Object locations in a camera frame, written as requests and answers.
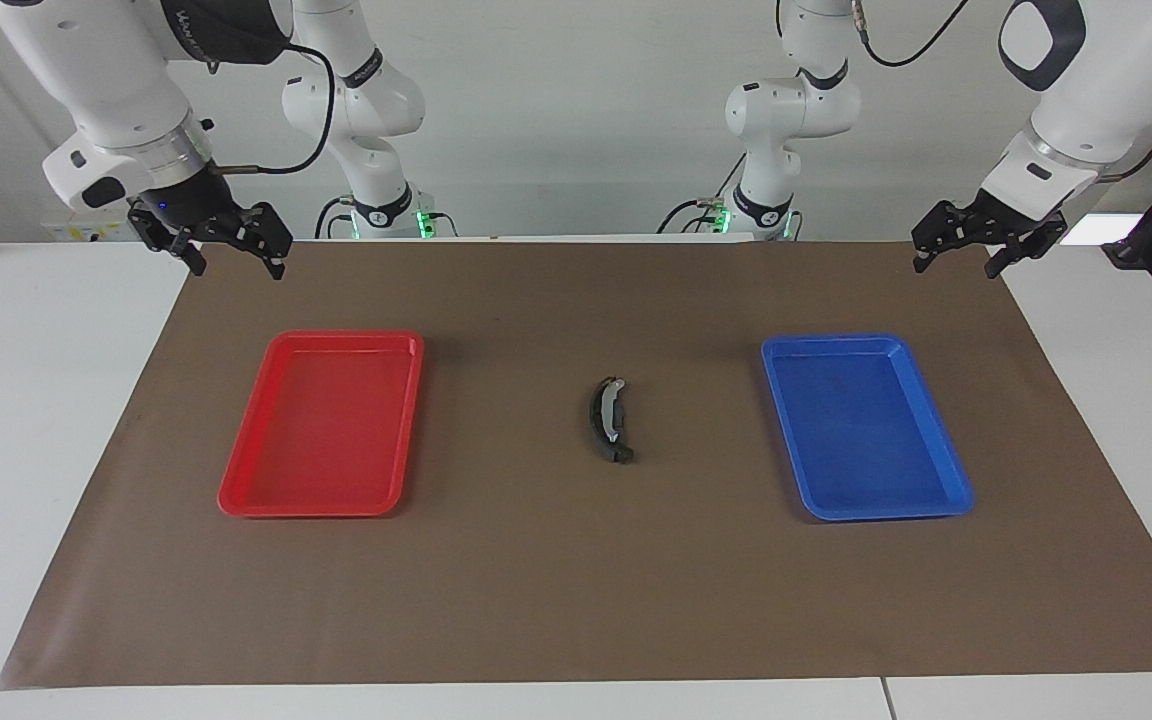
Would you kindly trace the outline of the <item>brown table mat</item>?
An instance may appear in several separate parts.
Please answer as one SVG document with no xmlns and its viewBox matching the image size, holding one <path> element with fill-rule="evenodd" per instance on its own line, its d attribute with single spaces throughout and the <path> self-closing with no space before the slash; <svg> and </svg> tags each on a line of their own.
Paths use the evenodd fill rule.
<svg viewBox="0 0 1152 720">
<path fill-rule="evenodd" d="M 980 250 L 306 243 L 209 250 L 0 688 L 1152 670 L 1152 539 Z M 270 341 L 425 338 L 404 497 L 238 520 L 218 488 Z M 961 518 L 823 523 L 761 366 L 776 334 L 908 341 Z M 630 464 L 590 397 L 626 378 Z"/>
</svg>

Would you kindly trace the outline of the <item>white wall socket box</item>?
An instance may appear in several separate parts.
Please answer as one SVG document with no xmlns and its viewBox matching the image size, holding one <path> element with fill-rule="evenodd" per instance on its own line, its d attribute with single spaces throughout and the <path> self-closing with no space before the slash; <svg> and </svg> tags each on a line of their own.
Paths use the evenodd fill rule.
<svg viewBox="0 0 1152 720">
<path fill-rule="evenodd" d="M 127 200 L 115 200 L 105 209 L 52 209 L 41 217 L 40 227 L 52 242 L 141 243 L 128 222 L 129 209 Z"/>
</svg>

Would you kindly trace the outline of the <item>red plastic tray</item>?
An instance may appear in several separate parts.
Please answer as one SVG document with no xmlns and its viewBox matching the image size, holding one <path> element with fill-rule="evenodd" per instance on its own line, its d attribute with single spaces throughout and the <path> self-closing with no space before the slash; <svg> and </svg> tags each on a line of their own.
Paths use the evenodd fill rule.
<svg viewBox="0 0 1152 720">
<path fill-rule="evenodd" d="M 411 331 L 271 340 L 218 488 L 233 518 L 381 518 L 397 509 L 425 343 Z"/>
</svg>

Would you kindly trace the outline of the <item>blue plastic tray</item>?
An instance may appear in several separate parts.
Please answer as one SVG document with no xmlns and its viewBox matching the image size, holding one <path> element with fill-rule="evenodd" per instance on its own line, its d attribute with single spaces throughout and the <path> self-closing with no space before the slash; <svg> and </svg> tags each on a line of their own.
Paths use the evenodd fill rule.
<svg viewBox="0 0 1152 720">
<path fill-rule="evenodd" d="M 914 350 L 895 334 L 781 334 L 761 361 L 814 520 L 960 518 L 975 493 Z"/>
</svg>

